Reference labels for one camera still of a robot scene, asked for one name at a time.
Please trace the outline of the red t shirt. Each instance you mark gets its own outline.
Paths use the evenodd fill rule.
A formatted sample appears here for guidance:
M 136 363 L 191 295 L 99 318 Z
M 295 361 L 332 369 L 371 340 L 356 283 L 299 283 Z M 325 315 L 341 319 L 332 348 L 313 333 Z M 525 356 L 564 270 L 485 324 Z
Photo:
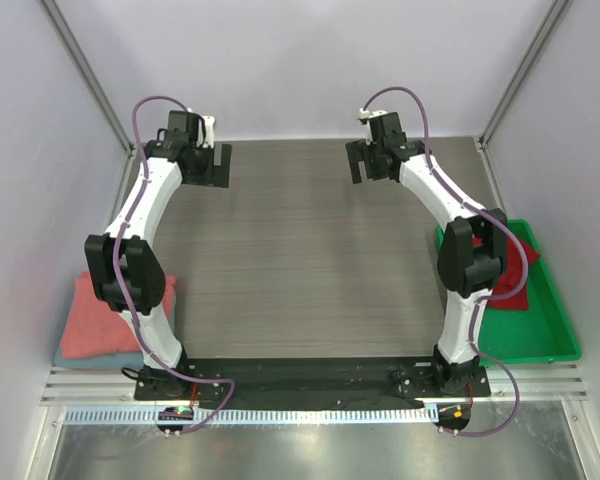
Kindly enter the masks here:
M 528 273 L 531 273 L 531 266 L 538 261 L 540 254 L 523 239 L 518 238 L 521 244 L 528 266 Z M 497 285 L 493 289 L 492 294 L 495 296 L 504 295 L 513 290 L 520 282 L 522 276 L 523 262 L 520 254 L 514 243 L 507 240 L 507 269 L 500 276 Z M 529 300 L 527 294 L 527 286 L 524 285 L 512 297 L 504 300 L 489 300 L 487 307 L 501 311 L 528 311 Z

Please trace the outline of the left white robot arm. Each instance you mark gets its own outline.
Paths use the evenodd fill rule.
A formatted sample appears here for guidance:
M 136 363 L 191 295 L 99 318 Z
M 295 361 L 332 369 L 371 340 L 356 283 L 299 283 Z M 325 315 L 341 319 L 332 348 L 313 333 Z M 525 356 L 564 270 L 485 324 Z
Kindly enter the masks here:
M 164 311 L 166 275 L 153 242 L 181 186 L 228 187 L 232 147 L 215 143 L 215 126 L 212 116 L 170 111 L 166 128 L 140 151 L 140 170 L 120 212 L 84 245 L 96 298 L 125 321 L 142 351 L 140 381 L 157 378 L 173 400 L 190 392 L 192 375 Z

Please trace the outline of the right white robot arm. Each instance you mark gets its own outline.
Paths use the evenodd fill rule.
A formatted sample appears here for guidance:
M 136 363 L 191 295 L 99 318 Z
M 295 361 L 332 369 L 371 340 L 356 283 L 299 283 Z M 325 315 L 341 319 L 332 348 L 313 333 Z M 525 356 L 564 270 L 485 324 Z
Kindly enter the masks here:
M 441 169 L 429 147 L 410 141 L 399 115 L 360 110 L 365 138 L 345 145 L 352 182 L 390 179 L 412 192 L 443 229 L 436 268 L 447 290 L 442 334 L 432 354 L 431 383 L 459 396 L 478 374 L 477 336 L 486 299 L 507 267 L 507 236 Z

